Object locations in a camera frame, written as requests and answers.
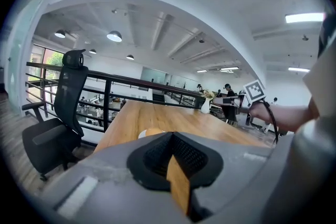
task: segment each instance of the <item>wooden floor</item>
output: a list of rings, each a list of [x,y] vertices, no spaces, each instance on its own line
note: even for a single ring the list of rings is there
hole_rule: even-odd
[[[46,175],[47,182],[39,179],[39,173],[30,163],[22,143],[22,131],[36,123],[38,123],[37,120],[32,116],[21,117],[13,113],[7,94],[0,93],[0,143],[4,160],[17,184],[23,186],[29,193],[38,196],[64,171],[62,166],[59,166]],[[92,154],[94,150],[94,147],[82,145],[73,152],[78,158],[83,159]]]

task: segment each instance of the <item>floor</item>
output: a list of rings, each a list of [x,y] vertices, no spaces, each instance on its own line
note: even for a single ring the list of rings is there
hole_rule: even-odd
[[[33,168],[22,143],[22,131],[36,124],[32,116],[21,117],[12,112],[7,94],[0,93],[0,139],[1,150],[8,168],[18,185],[23,186],[29,193],[38,196],[43,189],[55,180],[64,171],[62,166],[57,167],[47,174],[48,181],[39,179],[39,173]],[[91,155],[94,147],[82,145],[75,149],[74,155],[83,159]]]
[[[269,147],[274,147],[275,143],[273,144],[275,134],[268,131],[266,134],[262,131],[260,131],[257,127],[253,126],[253,129],[250,128],[244,128],[241,126],[237,126],[236,128],[242,130],[244,133],[247,133],[249,135],[254,136],[259,141],[262,141],[264,144],[266,144]]]

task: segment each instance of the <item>tree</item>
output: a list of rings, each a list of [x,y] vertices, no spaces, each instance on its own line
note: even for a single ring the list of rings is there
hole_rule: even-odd
[[[62,66],[63,54],[60,52],[54,52],[51,57],[48,57],[46,63],[53,66]]]
[[[55,51],[50,57],[47,58],[46,64],[53,65],[53,66],[62,66],[63,65],[62,59],[63,59],[63,54]],[[59,72],[53,71],[53,70],[47,70],[46,78],[47,79],[58,79]]]

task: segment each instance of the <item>chair headrest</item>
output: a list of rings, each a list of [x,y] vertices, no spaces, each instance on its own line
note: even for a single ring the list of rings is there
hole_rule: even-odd
[[[70,50],[64,54],[62,63],[66,67],[80,68],[84,64],[82,52],[86,50]]]

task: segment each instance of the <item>flower vase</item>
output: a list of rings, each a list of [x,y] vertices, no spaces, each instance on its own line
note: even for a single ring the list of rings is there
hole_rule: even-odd
[[[210,98],[205,98],[205,102],[201,107],[201,112],[204,114],[208,114],[210,112]]]

